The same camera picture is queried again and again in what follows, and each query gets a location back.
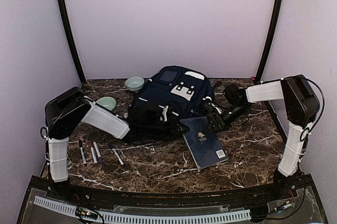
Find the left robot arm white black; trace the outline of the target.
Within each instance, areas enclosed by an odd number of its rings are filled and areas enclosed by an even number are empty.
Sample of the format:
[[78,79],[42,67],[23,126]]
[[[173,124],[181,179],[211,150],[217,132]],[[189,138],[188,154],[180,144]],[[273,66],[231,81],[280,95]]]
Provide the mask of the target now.
[[81,88],[73,87],[45,106],[45,126],[40,135],[47,142],[46,160],[53,191],[63,201],[74,197],[74,188],[68,180],[68,141],[79,124],[88,124],[123,142],[139,141],[151,135],[182,135],[188,131],[173,112],[173,103],[165,107],[149,103],[136,115],[123,118],[99,105],[84,94]]

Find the navy blue student backpack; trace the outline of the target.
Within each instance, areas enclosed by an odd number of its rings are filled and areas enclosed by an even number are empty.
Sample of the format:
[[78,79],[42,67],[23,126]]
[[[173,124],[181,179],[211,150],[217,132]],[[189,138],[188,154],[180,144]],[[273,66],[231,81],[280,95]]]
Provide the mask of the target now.
[[213,87],[204,74],[182,66],[166,66],[137,93],[129,105],[127,122],[137,133],[172,134],[169,122],[160,121],[160,106],[169,105],[168,115],[175,114],[180,120],[198,117],[205,97],[214,100]]

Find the dark blue hardcover book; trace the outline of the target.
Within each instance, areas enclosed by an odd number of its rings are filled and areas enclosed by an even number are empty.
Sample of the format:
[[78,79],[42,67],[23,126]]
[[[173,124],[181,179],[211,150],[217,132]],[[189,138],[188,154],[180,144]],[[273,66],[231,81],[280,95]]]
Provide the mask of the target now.
[[206,117],[181,119],[190,131],[183,134],[186,145],[198,170],[218,165],[229,160],[227,151],[215,133],[206,132]]

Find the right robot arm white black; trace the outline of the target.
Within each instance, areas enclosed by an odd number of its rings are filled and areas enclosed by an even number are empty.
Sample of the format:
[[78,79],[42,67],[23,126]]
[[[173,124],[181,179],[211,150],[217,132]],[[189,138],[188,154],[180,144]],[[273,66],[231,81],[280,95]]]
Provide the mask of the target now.
[[320,86],[304,75],[295,75],[246,88],[230,84],[224,88],[223,95],[230,104],[227,109],[222,109],[209,100],[203,104],[207,111],[204,128],[207,133],[227,130],[255,103],[283,101],[289,131],[277,172],[284,177],[294,175],[306,153],[308,137],[325,109],[325,97]]

